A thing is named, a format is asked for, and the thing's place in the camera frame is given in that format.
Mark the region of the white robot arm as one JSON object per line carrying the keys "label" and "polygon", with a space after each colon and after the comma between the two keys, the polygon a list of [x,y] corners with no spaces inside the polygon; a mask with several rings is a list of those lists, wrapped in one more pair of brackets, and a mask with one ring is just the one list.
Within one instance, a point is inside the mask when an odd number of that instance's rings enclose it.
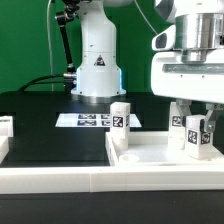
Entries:
{"label": "white robot arm", "polygon": [[[133,0],[81,0],[82,63],[71,93],[92,102],[123,95],[117,66],[117,30],[106,7]],[[171,24],[151,42],[151,88],[177,101],[182,117],[192,101],[206,104],[201,130],[213,132],[224,106],[224,0],[155,0],[154,8]]]}

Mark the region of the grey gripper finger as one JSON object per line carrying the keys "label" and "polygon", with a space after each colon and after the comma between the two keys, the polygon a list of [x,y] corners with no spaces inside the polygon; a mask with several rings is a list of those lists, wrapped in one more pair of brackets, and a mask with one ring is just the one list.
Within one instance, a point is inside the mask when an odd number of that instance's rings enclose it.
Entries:
{"label": "grey gripper finger", "polygon": [[216,128],[216,121],[224,110],[224,104],[207,103],[207,114],[201,121],[201,131],[205,133],[213,133]]}
{"label": "grey gripper finger", "polygon": [[181,118],[181,125],[186,126],[186,118],[191,115],[190,106],[192,104],[191,100],[177,99],[176,106]]}

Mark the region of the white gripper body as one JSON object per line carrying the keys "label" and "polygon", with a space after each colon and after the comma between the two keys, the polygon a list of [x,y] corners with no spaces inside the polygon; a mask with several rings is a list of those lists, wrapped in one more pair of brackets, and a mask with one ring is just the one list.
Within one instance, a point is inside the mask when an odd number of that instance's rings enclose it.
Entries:
{"label": "white gripper body", "polygon": [[224,49],[207,53],[204,63],[182,63],[181,52],[166,32],[152,40],[156,51],[151,63],[151,88],[155,95],[193,101],[224,103]]}

